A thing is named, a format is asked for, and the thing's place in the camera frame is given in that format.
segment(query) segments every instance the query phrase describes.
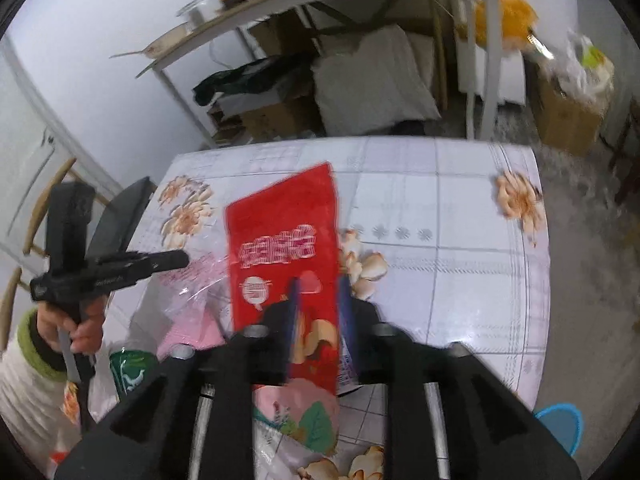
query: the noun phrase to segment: metal rod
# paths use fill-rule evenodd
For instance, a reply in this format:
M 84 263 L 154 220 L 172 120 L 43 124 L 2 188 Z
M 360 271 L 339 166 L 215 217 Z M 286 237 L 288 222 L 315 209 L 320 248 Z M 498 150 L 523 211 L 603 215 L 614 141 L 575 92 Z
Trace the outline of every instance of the metal rod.
M 242 47 L 244 47 L 244 50 L 247 52 L 247 54 L 252 59 L 252 61 L 257 60 L 258 57 L 255 55 L 254 50 L 252 49 L 249 42 L 246 40 L 246 36 L 244 35 L 244 31 L 242 30 L 242 28 L 236 27 L 236 36 L 238 37 L 238 40 L 240 40 Z
M 198 129 L 198 131 L 200 132 L 200 135 L 202 136 L 204 141 L 207 143 L 207 146 L 209 146 L 210 148 L 216 148 L 217 146 L 216 146 L 216 143 L 213 141 L 213 138 L 211 137 L 211 133 L 206 129 L 204 124 L 200 122 L 199 118 L 196 116 L 193 110 L 189 108 L 189 105 L 185 102 L 185 100 L 180 95 L 180 92 L 178 92 L 178 89 L 174 86 L 171 80 L 164 73 L 164 70 L 154 68 L 154 73 L 156 74 L 156 77 L 160 80 L 160 82 L 164 85 L 164 87 L 169 91 L 169 94 L 171 94 L 171 97 L 174 98 L 174 101 L 176 102 L 176 104 L 180 108 L 182 108 L 182 111 L 185 113 L 185 115 L 187 115 L 187 117 L 191 121 L 191 124 L 193 124 Z
M 430 0 L 431 14 L 433 15 L 433 35 L 436 40 L 436 50 L 438 55 L 438 84 L 440 85 L 440 111 L 446 112 L 449 107 L 449 96 L 447 95 L 447 67 L 444 59 L 444 45 L 442 44 L 442 24 L 440 23 L 440 13 L 434 2 L 438 0 Z
M 398 0 L 385 0 L 384 2 L 382 2 L 380 8 L 376 11 L 376 13 L 371 17 L 369 21 L 376 23 L 382 20 L 391 10 L 391 7 L 393 7 L 397 2 Z
M 473 2 L 464 0 L 466 14 L 466 48 L 467 48 L 467 85 L 466 85 L 466 138 L 473 140 L 474 134 L 474 105 L 476 104 L 476 14 Z
M 311 12 L 309 12 L 309 8 L 306 5 L 302 5 L 300 6 L 300 9 L 302 10 L 302 13 L 305 15 L 305 18 L 308 21 L 309 29 L 313 34 L 312 40 L 315 40 L 318 43 L 316 45 L 316 49 L 318 49 L 318 52 L 320 54 L 324 54 L 324 45 L 322 44 L 322 39 L 318 34 L 318 28 L 316 27 L 316 22 L 314 22 L 314 18 L 311 15 Z
M 502 62 L 502 20 L 498 0 L 484 0 L 486 3 L 486 65 L 484 72 L 484 106 L 480 136 L 490 140 L 495 128 L 498 107 L 498 86 L 500 85 L 500 63 Z
M 349 16 L 322 2 L 311 2 L 309 3 L 309 5 L 312 6 L 315 10 L 324 12 L 327 16 L 342 23 L 343 25 L 353 25 L 354 23 L 356 23 L 356 21 L 352 20 Z

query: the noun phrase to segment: red packet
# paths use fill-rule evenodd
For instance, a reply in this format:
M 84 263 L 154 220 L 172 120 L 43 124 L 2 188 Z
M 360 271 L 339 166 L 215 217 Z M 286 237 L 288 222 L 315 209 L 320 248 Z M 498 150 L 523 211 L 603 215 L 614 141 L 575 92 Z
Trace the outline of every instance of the red packet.
M 287 178 L 226 208 L 234 328 L 259 322 L 300 279 L 300 310 L 286 386 L 262 386 L 262 420 L 310 449 L 335 446 L 338 405 L 338 239 L 329 164 Z

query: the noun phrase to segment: flower pattern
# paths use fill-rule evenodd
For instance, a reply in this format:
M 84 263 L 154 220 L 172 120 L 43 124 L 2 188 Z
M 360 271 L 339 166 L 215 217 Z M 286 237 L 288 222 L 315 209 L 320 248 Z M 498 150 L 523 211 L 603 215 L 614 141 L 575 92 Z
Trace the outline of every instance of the flower pattern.
M 214 211 L 209 203 L 204 202 L 211 195 L 211 188 L 202 186 L 193 191 L 182 205 L 172 210 L 160 231 L 163 247 L 182 249 L 187 240 L 202 229 L 205 219 Z
M 431 229 L 420 229 L 418 231 L 418 238 L 420 238 L 420 240 L 422 240 L 423 242 L 426 242 L 433 238 L 433 233 L 431 232 Z
M 378 240 L 382 240 L 382 238 L 385 238 L 388 232 L 389 231 L 382 224 L 376 225 L 372 230 L 373 235 Z
M 396 229 L 396 238 L 398 238 L 398 240 L 406 240 L 410 235 L 411 233 L 406 227 L 399 227 Z
M 165 204 L 171 203 L 175 200 L 183 190 L 190 183 L 190 179 L 185 175 L 177 176 L 173 180 L 169 181 L 158 197 L 160 207 Z
M 520 173 L 505 171 L 496 179 L 498 204 L 507 218 L 522 220 L 522 231 L 536 246 L 536 231 L 544 227 L 545 210 L 542 194 Z

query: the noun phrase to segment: white tablecloth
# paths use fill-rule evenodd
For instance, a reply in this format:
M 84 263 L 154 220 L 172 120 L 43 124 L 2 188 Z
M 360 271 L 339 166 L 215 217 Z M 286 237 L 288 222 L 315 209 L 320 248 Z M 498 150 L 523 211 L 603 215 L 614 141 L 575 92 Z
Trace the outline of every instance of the white tablecloth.
M 158 197 L 176 176 L 201 181 L 213 191 L 214 215 L 188 244 L 215 242 L 220 250 L 226 243 L 226 204 L 326 160 L 335 172 L 338 226 L 358 230 L 366 249 L 379 251 L 388 262 L 388 273 L 371 298 L 381 316 L 420 342 L 464 342 L 532 408 L 548 332 L 548 236 L 546 229 L 539 232 L 534 247 L 520 223 L 506 219 L 495 201 L 495 178 L 504 170 L 521 172 L 541 188 L 527 147 L 359 137 L 180 155 L 158 186 L 130 248 L 162 250 L 160 227 L 170 208 L 161 207 Z M 114 296 L 107 339 L 110 331 L 111 339 L 122 337 L 144 290 L 141 283 Z M 379 388 L 368 386 L 341 399 L 340 450 L 382 441 L 381 398 Z

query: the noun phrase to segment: plastic bag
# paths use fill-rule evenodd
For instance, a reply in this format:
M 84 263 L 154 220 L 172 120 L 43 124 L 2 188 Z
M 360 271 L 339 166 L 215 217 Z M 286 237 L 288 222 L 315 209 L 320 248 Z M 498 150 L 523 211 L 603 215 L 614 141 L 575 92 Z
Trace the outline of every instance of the plastic bag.
M 589 38 L 569 31 L 565 52 L 543 70 L 569 97 L 604 115 L 613 93 L 614 67 Z
M 223 344 L 230 327 L 228 294 L 224 292 L 226 257 L 209 252 L 192 259 L 184 269 L 171 270 L 157 278 L 158 309 L 172 324 L 159 341 L 156 352 L 163 359 L 176 344 L 196 349 Z
M 367 34 L 355 52 L 319 59 L 313 66 L 316 103 L 327 134 L 362 135 L 401 121 L 439 119 L 416 59 L 397 25 Z

